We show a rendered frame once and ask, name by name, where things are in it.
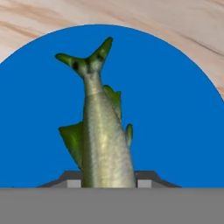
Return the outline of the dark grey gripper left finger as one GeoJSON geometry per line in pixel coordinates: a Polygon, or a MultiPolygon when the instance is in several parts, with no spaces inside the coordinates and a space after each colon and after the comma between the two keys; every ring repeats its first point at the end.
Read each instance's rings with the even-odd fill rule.
{"type": "Polygon", "coordinates": [[[80,171],[64,171],[58,179],[40,185],[39,188],[81,188],[82,174],[80,171]]]}

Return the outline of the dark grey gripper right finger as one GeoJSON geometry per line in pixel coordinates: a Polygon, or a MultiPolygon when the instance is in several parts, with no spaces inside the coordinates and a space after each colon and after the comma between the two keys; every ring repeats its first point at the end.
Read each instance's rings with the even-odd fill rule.
{"type": "Polygon", "coordinates": [[[171,182],[161,179],[155,171],[135,171],[137,188],[179,188],[171,182]]]}

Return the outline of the green silver fish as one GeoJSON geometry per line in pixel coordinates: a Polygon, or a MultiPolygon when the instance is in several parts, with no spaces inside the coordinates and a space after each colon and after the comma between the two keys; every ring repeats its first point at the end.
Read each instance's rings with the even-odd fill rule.
{"type": "Polygon", "coordinates": [[[102,83],[102,68],[113,39],[106,38],[88,57],[57,53],[83,80],[82,120],[59,128],[64,144],[82,173],[83,187],[134,188],[130,154],[133,126],[122,126],[121,93],[102,83]]]}

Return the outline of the blue round plate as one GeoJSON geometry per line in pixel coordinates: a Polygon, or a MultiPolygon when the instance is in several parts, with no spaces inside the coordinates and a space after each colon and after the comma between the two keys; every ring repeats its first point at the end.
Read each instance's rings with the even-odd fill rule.
{"type": "Polygon", "coordinates": [[[105,39],[113,45],[101,77],[134,127],[134,166],[183,187],[224,187],[224,100],[213,83],[162,39],[105,24],[48,33],[0,63],[0,187],[75,169],[59,127],[81,120],[83,83],[56,54],[86,57],[105,39]]]}

